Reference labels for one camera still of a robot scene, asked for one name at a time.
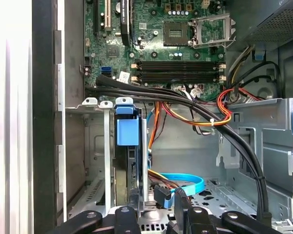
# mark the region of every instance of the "sticker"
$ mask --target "sticker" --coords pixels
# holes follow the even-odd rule
[[[130,78],[130,73],[121,71],[120,74],[119,74],[118,81],[122,82],[122,83],[125,83],[125,84],[128,84],[129,83],[129,78]]]
[[[200,88],[194,88],[194,89],[191,90],[190,95],[191,95],[192,97],[194,97],[194,98],[196,98],[196,97],[199,98],[199,97],[201,96],[202,93],[203,93],[203,91],[202,91]]]
[[[147,23],[139,23],[139,29],[147,29]]]

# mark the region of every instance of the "yellow wire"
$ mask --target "yellow wire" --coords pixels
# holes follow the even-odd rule
[[[153,174],[156,174],[157,176],[160,176],[160,177],[163,178],[163,179],[167,179],[165,176],[163,176],[163,175],[159,174],[158,172],[155,172],[155,171],[153,171],[153,170],[151,170],[151,169],[148,169],[147,171],[149,171],[149,172],[151,172],[151,173],[153,173]]]
[[[185,120],[185,121],[188,121],[190,124],[192,124],[192,125],[203,125],[203,126],[212,126],[212,123],[203,123],[203,122],[193,122],[193,121],[190,121],[190,120],[188,120],[188,119],[186,119],[186,118],[184,118],[183,116],[181,116],[181,115],[179,115],[179,114],[177,114],[176,112],[174,112],[172,109],[170,109],[168,106],[166,106],[174,115],[176,115],[178,118],[181,118],[181,119],[183,119],[183,120]],[[223,120],[223,121],[218,121],[218,122],[214,122],[214,124],[213,125],[222,125],[222,124],[226,124],[226,123],[228,123],[229,121],[231,120],[231,115],[230,115],[230,117],[227,119],[227,120]]]

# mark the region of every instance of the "expansion slot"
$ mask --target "expansion slot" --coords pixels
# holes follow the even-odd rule
[[[105,30],[112,30],[112,13],[111,13],[111,0],[105,0]]]
[[[99,0],[93,1],[93,34],[96,39],[99,37]]]
[[[218,81],[218,74],[198,74],[198,73],[143,73],[138,77],[141,83],[165,83],[173,79],[180,80],[186,83],[214,83]]]
[[[124,46],[130,46],[129,0],[121,0],[121,34]]]

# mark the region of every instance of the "black ram slot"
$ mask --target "black ram slot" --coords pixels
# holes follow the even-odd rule
[[[93,34],[97,39],[99,37],[99,0],[93,1]]]
[[[214,62],[140,62],[137,63],[141,71],[144,72],[213,72],[217,68]]]
[[[214,83],[218,81],[216,74],[191,74],[191,73],[141,73],[142,83],[165,83],[173,79],[186,83]]]

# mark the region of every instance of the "cable bundle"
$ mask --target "cable bundle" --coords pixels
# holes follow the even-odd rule
[[[109,78],[106,78],[102,75],[97,77],[96,80],[97,87],[92,88],[88,87],[89,90],[96,93],[99,96],[112,96],[112,97],[133,97],[136,100],[141,101],[151,101],[151,102],[163,102],[169,104],[181,104],[186,107],[189,107],[192,111],[196,112],[203,118],[205,118],[208,122],[200,123],[189,121],[191,124],[200,124],[204,126],[207,124],[208,126],[213,125],[241,154],[244,160],[249,165],[252,173],[254,174],[254,178],[257,185],[258,190],[258,205],[257,205],[257,220],[264,222],[266,225],[271,225],[271,214],[269,213],[268,207],[268,194],[267,194],[267,186],[266,181],[263,176],[263,171],[260,167],[259,161],[253,152],[251,146],[245,142],[245,140],[235,132],[230,126],[226,123],[229,121],[230,113],[228,110],[223,109],[223,104],[220,105],[218,101],[217,104],[219,108],[222,110],[222,113],[225,113],[224,118],[220,118],[212,111],[205,108],[203,105],[199,104],[197,101],[189,100],[183,95],[168,89],[159,89],[159,88],[146,88],[146,87],[137,87],[133,85],[124,84]]]

